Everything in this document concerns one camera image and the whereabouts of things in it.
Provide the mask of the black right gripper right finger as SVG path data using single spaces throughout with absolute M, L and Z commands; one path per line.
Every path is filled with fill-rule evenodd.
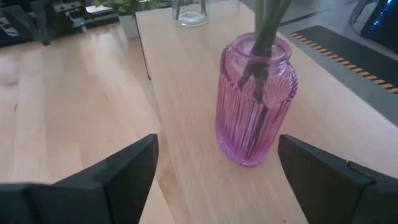
M 286 134 L 278 155 L 309 223 L 397 224 L 396 178 Z

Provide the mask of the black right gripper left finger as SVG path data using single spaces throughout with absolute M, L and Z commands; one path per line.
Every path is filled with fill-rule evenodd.
M 158 156 L 149 134 L 54 184 L 1 184 L 1 223 L 139 223 Z

